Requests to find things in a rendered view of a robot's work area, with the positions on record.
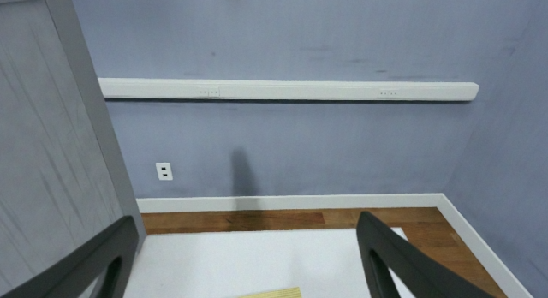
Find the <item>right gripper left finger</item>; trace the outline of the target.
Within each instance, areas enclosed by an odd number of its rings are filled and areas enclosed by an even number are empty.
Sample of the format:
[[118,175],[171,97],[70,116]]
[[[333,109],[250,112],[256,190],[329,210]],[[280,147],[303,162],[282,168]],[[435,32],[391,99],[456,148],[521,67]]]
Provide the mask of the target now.
[[89,298],[123,298],[139,233],[125,215],[72,253],[0,298],[79,298],[96,282]]

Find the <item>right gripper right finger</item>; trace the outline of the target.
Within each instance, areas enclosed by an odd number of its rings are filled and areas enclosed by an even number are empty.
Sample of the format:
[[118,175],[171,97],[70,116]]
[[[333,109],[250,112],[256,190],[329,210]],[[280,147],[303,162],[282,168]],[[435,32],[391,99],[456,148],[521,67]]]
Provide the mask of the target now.
[[390,270],[414,298],[495,298],[430,258],[369,211],[355,230],[371,298],[402,298]]

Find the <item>wooden beam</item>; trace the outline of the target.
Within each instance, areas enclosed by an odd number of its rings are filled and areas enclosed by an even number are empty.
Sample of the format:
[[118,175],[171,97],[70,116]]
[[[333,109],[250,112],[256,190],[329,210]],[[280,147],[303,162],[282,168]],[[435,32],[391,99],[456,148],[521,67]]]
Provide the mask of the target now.
[[246,295],[236,298],[302,298],[299,287],[280,289],[255,295]]

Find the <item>grey panel wall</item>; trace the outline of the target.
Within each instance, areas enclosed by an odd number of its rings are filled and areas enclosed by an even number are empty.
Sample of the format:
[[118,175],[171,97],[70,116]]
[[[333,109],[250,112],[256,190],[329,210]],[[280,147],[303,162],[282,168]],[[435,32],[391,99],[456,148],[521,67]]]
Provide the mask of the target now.
[[72,0],[0,0],[0,296],[116,220],[146,229]]

